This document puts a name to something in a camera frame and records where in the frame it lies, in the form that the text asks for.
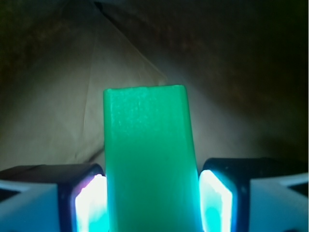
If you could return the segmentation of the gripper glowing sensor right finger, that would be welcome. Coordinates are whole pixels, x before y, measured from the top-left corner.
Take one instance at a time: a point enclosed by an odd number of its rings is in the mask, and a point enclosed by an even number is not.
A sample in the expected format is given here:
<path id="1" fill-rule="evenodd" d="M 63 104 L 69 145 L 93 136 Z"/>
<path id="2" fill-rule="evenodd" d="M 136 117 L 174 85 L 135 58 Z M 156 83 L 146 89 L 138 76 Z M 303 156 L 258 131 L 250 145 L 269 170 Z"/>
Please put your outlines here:
<path id="1" fill-rule="evenodd" d="M 210 158 L 199 176 L 206 232 L 306 232 L 309 173 L 293 159 Z"/>

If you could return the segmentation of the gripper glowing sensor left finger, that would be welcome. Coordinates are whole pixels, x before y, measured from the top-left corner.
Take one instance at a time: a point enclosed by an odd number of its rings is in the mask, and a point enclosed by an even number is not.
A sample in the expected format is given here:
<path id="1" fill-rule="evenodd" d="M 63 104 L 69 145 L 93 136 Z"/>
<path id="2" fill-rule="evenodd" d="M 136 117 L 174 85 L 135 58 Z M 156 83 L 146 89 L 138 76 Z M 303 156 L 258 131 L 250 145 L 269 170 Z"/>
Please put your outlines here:
<path id="1" fill-rule="evenodd" d="M 25 165 L 0 173 L 2 232 L 108 231 L 107 178 L 98 164 Z"/>

